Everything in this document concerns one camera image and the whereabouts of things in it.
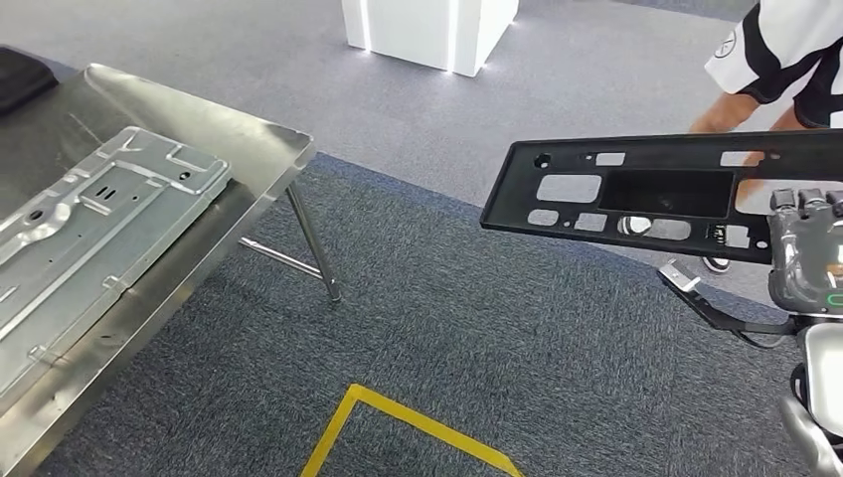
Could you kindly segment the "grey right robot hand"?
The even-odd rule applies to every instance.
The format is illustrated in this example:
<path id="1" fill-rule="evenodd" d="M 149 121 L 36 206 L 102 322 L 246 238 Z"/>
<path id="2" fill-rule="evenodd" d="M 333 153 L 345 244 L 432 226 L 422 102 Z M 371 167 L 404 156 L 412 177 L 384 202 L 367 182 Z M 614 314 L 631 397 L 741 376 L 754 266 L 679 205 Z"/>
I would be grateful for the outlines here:
<path id="1" fill-rule="evenodd" d="M 788 312 L 842 315 L 842 192 L 777 189 L 767 217 L 772 301 Z"/>

